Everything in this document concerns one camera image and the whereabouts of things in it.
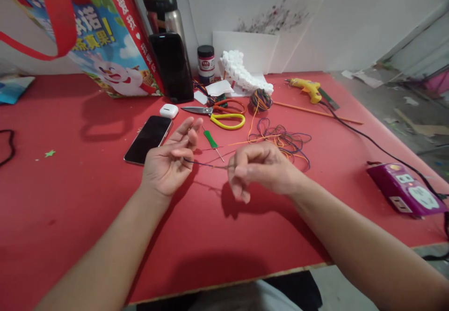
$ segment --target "white board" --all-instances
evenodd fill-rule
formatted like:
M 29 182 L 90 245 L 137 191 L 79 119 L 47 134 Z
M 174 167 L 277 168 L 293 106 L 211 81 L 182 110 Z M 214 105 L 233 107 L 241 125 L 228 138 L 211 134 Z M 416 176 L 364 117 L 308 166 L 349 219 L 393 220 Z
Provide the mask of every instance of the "white board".
M 278 40 L 278 35 L 214 31 L 212 45 L 217 58 L 223 51 L 239 50 L 248 72 L 267 74 Z
M 282 72 L 323 0 L 189 0 L 198 44 L 213 31 L 279 35 L 268 72 Z

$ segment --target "forearm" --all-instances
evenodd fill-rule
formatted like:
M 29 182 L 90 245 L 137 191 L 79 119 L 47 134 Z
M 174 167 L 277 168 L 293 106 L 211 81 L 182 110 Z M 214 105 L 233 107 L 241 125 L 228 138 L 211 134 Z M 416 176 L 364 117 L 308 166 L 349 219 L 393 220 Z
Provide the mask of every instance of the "forearm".
M 157 194 L 138 190 L 35 310 L 120 310 L 166 209 Z
M 381 310 L 442 310 L 448 281 L 415 252 L 311 182 L 297 210 L 342 273 Z

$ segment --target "colorful shopping bag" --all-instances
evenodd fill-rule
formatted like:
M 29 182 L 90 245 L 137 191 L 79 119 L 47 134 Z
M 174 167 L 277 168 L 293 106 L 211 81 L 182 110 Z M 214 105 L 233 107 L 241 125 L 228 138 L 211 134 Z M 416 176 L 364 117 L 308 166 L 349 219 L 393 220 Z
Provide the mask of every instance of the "colorful shopping bag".
M 162 84 L 134 0 L 16 0 L 56 42 L 58 53 L 35 51 L 0 32 L 0 40 L 31 57 L 68 55 L 114 98 L 160 96 Z

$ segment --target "scissors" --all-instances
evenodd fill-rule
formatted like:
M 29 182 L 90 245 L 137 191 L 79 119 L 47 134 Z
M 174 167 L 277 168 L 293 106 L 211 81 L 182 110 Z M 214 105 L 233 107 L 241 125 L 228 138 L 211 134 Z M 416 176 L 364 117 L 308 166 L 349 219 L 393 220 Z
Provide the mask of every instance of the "scissors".
M 225 103 L 237 103 L 239 105 L 242 106 L 243 110 L 242 111 L 238 111 L 238 110 L 234 110 L 231 108 L 222 108 L 220 105 L 225 104 Z M 203 115 L 209 115 L 210 116 L 210 120 L 212 122 L 214 122 L 216 125 L 218 125 L 219 127 L 221 127 L 222 129 L 225 130 L 236 130 L 236 129 L 240 129 L 243 124 L 245 124 L 245 116 L 244 114 L 246 113 L 246 106 L 238 101 L 235 100 L 233 98 L 229 98 L 229 99 L 225 99 L 222 101 L 218 101 L 217 103 L 215 103 L 213 106 L 211 106 L 210 108 L 203 108 L 203 107 L 183 107 L 181 108 L 183 110 L 186 110 L 188 112 L 192 112 L 192 113 L 197 113 L 197 114 L 203 114 Z M 219 110 L 221 112 L 225 112 L 226 114 L 224 115 L 214 115 L 212 112 L 214 110 Z M 224 125 L 222 122 L 218 121 L 218 119 L 221 118 L 240 118 L 242 121 L 234 126 L 228 126 L 228 125 Z

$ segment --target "cartoon character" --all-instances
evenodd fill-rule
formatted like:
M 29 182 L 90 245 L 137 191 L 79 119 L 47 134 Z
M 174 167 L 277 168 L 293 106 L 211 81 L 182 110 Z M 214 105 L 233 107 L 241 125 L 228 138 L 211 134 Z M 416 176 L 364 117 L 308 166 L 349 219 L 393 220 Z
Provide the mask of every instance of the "cartoon character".
M 123 68 L 114 62 L 103 60 L 101 53 L 86 53 L 87 58 L 93 60 L 94 67 L 101 81 L 123 96 L 146 96 L 148 93 L 141 89 L 143 82 L 142 74 L 138 67 Z

